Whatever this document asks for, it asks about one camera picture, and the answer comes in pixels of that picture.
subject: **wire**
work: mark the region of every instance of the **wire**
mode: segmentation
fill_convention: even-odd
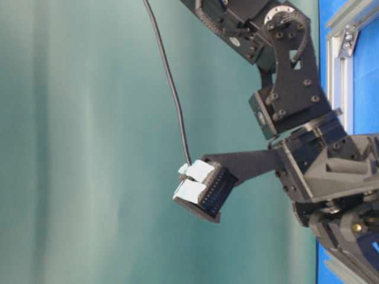
[[[244,37],[250,33],[250,28],[221,28],[203,10],[203,0],[195,1],[195,13],[199,20],[219,37]]]
[[[175,101],[176,111],[178,113],[178,121],[179,121],[179,126],[180,126],[180,133],[181,133],[181,138],[182,138],[184,156],[185,156],[185,159],[187,161],[187,165],[190,166],[192,163],[191,163],[190,153],[188,151],[187,137],[185,135],[185,127],[184,127],[182,107],[180,104],[178,93],[176,91],[174,80],[172,78],[170,66],[168,64],[165,47],[163,45],[162,37],[160,36],[160,32],[159,32],[159,27],[158,27],[158,24],[155,20],[155,16],[154,16],[154,13],[152,11],[152,7],[150,6],[149,0],[143,0],[143,3],[147,9],[147,12],[149,13],[149,17],[150,17],[152,24],[153,24],[153,29],[154,29],[154,33],[155,33],[155,36],[156,36],[156,39],[158,42],[160,56],[162,57],[162,61],[163,61],[163,65],[164,65],[165,70],[166,70],[168,82],[169,82],[170,87],[171,87],[172,96],[173,96],[174,101]]]
[[[300,46],[297,49],[297,53],[291,59],[292,63],[296,64],[300,60],[301,56],[303,55],[309,42],[309,38],[310,38],[309,20],[302,13],[298,11],[286,13],[283,16],[282,20],[284,23],[297,21],[305,29],[304,37],[303,37],[303,40],[301,41]]]

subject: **teal backdrop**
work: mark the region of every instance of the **teal backdrop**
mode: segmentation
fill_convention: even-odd
[[[317,1],[294,1],[313,20]],[[193,158],[265,149],[256,67],[179,0],[151,0]],[[315,239],[272,173],[220,225],[172,194],[184,163],[141,1],[0,1],[0,279],[22,284],[314,283]]]

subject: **bolt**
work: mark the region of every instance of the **bolt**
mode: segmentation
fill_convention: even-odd
[[[333,149],[336,150],[336,151],[338,151],[338,150],[341,149],[341,145],[339,143],[336,143],[336,144],[333,145]]]
[[[342,47],[343,47],[343,49],[349,49],[350,48],[350,43],[349,42],[344,43]]]
[[[281,117],[283,117],[287,114],[287,112],[284,109],[281,109],[278,113]]]
[[[271,100],[276,101],[279,98],[279,95],[277,93],[272,93],[271,94]]]
[[[296,37],[296,33],[289,33],[288,37],[293,40]]]
[[[274,120],[274,121],[279,121],[281,118],[280,118],[280,116],[278,115],[278,114],[273,114],[273,116],[272,116],[272,120]]]
[[[306,79],[306,80],[304,80],[304,85],[305,85],[305,86],[310,86],[310,85],[312,85],[312,80],[310,80],[310,79]]]
[[[302,31],[302,30],[304,30],[304,28],[305,28],[305,26],[303,24],[297,25],[297,30],[298,31]]]
[[[353,231],[356,233],[360,233],[363,230],[363,227],[361,224],[357,223],[353,225]]]
[[[352,39],[353,39],[353,35],[352,34],[346,34],[345,40],[351,41]]]
[[[273,23],[268,24],[268,30],[272,31],[275,28],[275,25]]]
[[[284,37],[284,33],[281,31],[276,34],[277,39],[281,40]]]
[[[312,96],[311,100],[312,100],[312,102],[319,102],[320,97],[319,96]]]

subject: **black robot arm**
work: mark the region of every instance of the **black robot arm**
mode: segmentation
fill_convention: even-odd
[[[219,222],[235,186],[275,171],[299,223],[363,280],[379,283],[379,135],[343,129],[320,86],[310,20],[277,0],[181,1],[259,68],[262,89],[249,103],[271,141],[269,150],[205,155],[182,168],[174,201]]]

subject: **metal bracket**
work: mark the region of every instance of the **metal bracket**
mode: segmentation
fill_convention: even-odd
[[[341,108],[345,130],[354,132],[354,49],[359,31],[379,16],[379,0],[350,0],[327,27],[327,97]]]

